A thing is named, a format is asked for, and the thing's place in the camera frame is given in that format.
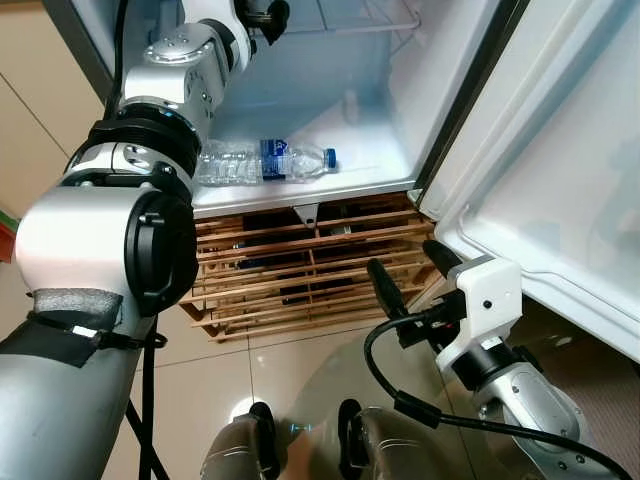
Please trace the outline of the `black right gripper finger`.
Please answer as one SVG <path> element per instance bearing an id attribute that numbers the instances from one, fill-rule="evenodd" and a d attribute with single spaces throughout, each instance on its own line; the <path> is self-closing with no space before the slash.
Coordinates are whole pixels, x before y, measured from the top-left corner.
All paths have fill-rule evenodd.
<path id="1" fill-rule="evenodd" d="M 461 256 L 458 256 L 456 252 L 438 239 L 426 239 L 422 242 L 422 251 L 428 256 L 434 268 L 443 276 L 451 274 L 463 262 Z"/>
<path id="2" fill-rule="evenodd" d="M 403 294 L 380 259 L 370 259 L 366 265 L 372 289 L 378 300 L 381 311 L 389 319 L 401 319 L 406 316 Z"/>

